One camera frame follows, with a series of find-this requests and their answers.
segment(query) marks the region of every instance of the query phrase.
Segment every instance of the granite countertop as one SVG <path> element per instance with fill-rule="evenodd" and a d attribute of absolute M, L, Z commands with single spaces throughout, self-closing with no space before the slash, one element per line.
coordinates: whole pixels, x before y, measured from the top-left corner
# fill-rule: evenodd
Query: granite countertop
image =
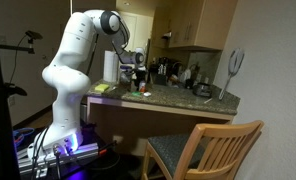
<path fill-rule="evenodd" d="M 108 84 L 109 89 L 103 93 L 95 92 L 94 88 L 101 83 Z M 225 92 L 225 96 L 220 101 L 218 96 L 221 89 L 216 86 L 211 86 L 212 98 L 207 103 L 205 102 L 209 100 L 209 98 L 195 96 L 192 93 L 192 90 L 189 89 L 147 84 L 146 90 L 151 93 L 151 96 L 146 97 L 143 95 L 134 94 L 134 88 L 135 87 L 127 89 L 116 83 L 109 83 L 99 80 L 92 85 L 86 95 L 229 115 L 237 114 L 237 107 L 240 101 L 240 98 L 230 94 L 229 92 Z"/>

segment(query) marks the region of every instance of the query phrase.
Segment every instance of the ceiling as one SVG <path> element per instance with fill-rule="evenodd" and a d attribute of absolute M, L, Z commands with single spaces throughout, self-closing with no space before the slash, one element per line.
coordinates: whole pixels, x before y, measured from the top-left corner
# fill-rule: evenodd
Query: ceiling
<path fill-rule="evenodd" d="M 116 0 L 116 10 L 143 16 L 154 16 L 157 6 L 170 7 L 172 0 Z"/>

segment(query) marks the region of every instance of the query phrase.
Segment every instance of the pot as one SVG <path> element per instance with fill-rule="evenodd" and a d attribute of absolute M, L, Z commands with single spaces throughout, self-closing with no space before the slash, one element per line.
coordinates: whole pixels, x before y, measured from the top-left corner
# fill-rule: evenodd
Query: pot
<path fill-rule="evenodd" d="M 206 83 L 198 83 L 193 87 L 193 94 L 202 97 L 211 97 L 210 85 Z"/>

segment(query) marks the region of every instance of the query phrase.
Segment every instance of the wooden cabinet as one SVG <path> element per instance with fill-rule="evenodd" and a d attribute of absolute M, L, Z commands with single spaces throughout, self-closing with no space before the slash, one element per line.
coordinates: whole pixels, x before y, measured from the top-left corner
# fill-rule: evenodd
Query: wooden cabinet
<path fill-rule="evenodd" d="M 168 47 L 168 39 L 163 39 L 163 35 L 170 31 L 170 8 L 157 7 L 152 25 L 151 44 L 154 47 Z"/>
<path fill-rule="evenodd" d="M 223 49 L 237 0 L 176 0 L 169 47 Z"/>

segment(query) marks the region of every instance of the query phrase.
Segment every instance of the chair backrest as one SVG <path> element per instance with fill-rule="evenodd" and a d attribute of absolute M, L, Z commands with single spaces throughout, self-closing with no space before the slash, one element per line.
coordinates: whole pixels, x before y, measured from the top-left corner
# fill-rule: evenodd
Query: chair backrest
<path fill-rule="evenodd" d="M 257 140 L 264 123 L 197 124 L 179 159 L 174 179 L 234 179 L 247 152 Z M 196 147 L 207 140 L 197 168 L 189 168 Z"/>

